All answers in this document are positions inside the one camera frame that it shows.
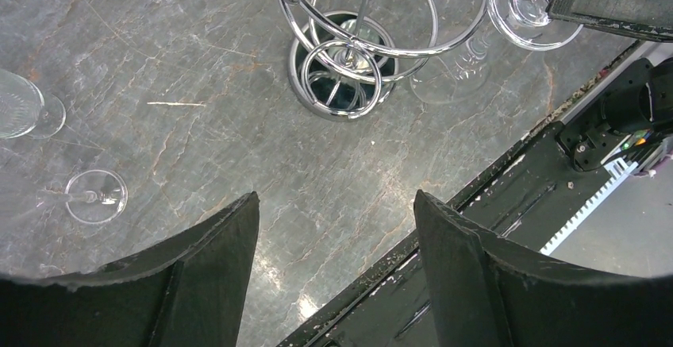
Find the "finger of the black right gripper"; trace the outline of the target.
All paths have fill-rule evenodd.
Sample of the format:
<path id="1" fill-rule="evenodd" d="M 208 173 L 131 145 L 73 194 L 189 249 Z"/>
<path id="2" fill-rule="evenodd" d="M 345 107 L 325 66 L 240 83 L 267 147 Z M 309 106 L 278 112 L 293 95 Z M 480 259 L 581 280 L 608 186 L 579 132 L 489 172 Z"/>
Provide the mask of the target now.
<path id="1" fill-rule="evenodd" d="M 605 33 L 672 41 L 672 0 L 549 0 L 546 13 Z"/>

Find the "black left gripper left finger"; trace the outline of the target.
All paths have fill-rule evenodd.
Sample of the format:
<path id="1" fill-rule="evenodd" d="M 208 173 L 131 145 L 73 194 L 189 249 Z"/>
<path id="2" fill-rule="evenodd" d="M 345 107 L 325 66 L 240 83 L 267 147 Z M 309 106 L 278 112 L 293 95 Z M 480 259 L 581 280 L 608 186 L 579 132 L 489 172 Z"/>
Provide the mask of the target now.
<path id="1" fill-rule="evenodd" d="M 252 272 L 260 200 L 88 273 L 1 277 L 4 346 L 234 346 Z"/>

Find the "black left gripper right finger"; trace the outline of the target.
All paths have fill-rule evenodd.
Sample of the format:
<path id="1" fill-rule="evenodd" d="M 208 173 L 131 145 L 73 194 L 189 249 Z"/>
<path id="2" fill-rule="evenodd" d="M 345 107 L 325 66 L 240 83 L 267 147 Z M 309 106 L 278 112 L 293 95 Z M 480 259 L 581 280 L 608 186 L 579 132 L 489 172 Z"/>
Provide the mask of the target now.
<path id="1" fill-rule="evenodd" d="M 424 191 L 413 211 L 442 346 L 671 345 L 670 276 L 624 276 L 545 256 Z"/>

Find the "chrome wine glass rack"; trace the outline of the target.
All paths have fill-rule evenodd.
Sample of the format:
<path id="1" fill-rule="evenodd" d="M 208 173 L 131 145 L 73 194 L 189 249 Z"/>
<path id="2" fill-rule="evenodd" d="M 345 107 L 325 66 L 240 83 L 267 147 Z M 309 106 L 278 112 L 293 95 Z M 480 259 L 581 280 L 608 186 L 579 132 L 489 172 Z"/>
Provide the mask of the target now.
<path id="1" fill-rule="evenodd" d="M 333 121 L 355 121 L 385 101 L 394 85 L 420 71 L 430 59 L 467 43 L 482 24 L 488 0 L 457 37 L 438 42 L 439 14 L 434 0 L 426 0 L 431 31 L 426 48 L 396 48 L 360 36 L 370 0 L 361 0 L 353 25 L 345 29 L 315 6 L 316 0 L 278 0 L 298 47 L 306 50 L 300 64 L 290 56 L 293 88 L 299 101 L 316 115 Z"/>

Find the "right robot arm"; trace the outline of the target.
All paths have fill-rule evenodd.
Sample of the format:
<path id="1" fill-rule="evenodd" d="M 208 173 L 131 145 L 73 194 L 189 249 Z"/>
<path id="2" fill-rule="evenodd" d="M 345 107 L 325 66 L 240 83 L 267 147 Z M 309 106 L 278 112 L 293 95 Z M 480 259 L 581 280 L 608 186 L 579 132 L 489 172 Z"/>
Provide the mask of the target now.
<path id="1" fill-rule="evenodd" d="M 545 12 L 552 19 L 600 32 L 656 43 L 672 41 L 672 0 L 549 0 Z M 590 154 L 603 146 L 603 133 L 653 132 L 651 141 L 619 152 L 619 156 L 658 145 L 670 136 L 672 59 L 649 67 L 641 77 L 631 78 L 627 85 L 600 98 L 584 130 L 577 144 L 564 145 L 578 172 L 590 172 L 603 165 L 604 157 Z"/>

